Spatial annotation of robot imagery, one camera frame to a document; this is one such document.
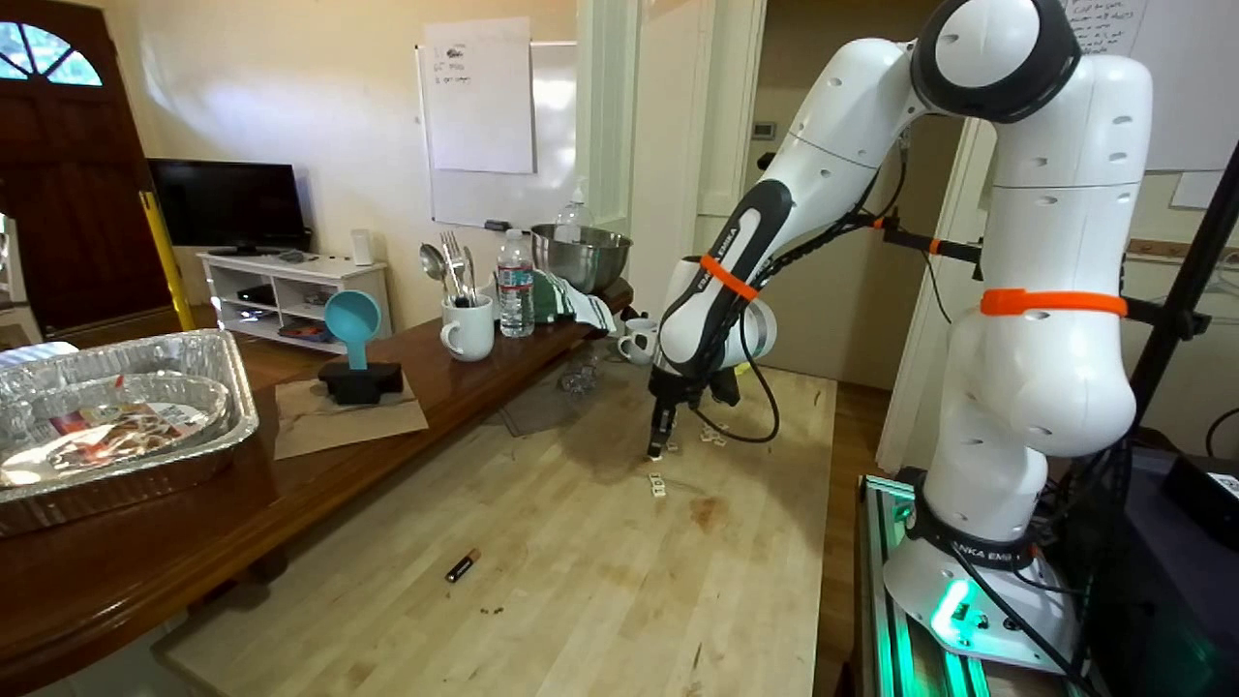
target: shelf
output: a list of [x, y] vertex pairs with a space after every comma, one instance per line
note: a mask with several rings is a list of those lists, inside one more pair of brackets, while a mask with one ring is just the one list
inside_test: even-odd
[[337, 292], [362, 292], [381, 307], [381, 335], [392, 333], [386, 277], [381, 265], [288, 265], [277, 257], [202, 257], [218, 326], [259, 342], [298, 345], [315, 351], [346, 351], [321, 326], [321, 310]]

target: foil pan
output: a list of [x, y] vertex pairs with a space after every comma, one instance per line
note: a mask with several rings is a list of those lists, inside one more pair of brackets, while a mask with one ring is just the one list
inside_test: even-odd
[[0, 363], [0, 534], [182, 490], [255, 427], [219, 328]]

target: wooden desk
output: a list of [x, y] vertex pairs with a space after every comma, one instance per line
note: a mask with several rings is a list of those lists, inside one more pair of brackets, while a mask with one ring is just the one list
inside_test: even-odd
[[[831, 385], [772, 373], [772, 444], [683, 414], [668, 452], [645, 463], [645, 368], [595, 373], [570, 427], [477, 427], [298, 552], [259, 605], [191, 623], [166, 659], [264, 697], [809, 697]], [[741, 410], [711, 414], [761, 434], [768, 400], [750, 374], [741, 386]], [[470, 550], [477, 564], [449, 583]]]
[[373, 345], [400, 359], [430, 428], [271, 461], [271, 385], [255, 385], [264, 428], [219, 475], [143, 506], [0, 541], [0, 694], [55, 680], [186, 613], [271, 550], [300, 538], [400, 470], [427, 461], [530, 386], [583, 342], [582, 326], [498, 342], [484, 363], [451, 363], [436, 321]]

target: pen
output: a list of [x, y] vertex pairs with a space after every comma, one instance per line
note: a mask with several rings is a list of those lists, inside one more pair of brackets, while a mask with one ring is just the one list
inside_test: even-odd
[[477, 550], [470, 550], [440, 579], [457, 583], [477, 563]]

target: cup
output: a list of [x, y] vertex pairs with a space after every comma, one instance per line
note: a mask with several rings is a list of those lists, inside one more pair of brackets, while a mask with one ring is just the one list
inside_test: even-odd
[[384, 265], [384, 241], [374, 227], [347, 227], [353, 265]]
[[449, 298], [440, 310], [440, 345], [451, 359], [484, 359], [494, 347], [494, 307], [490, 298]]

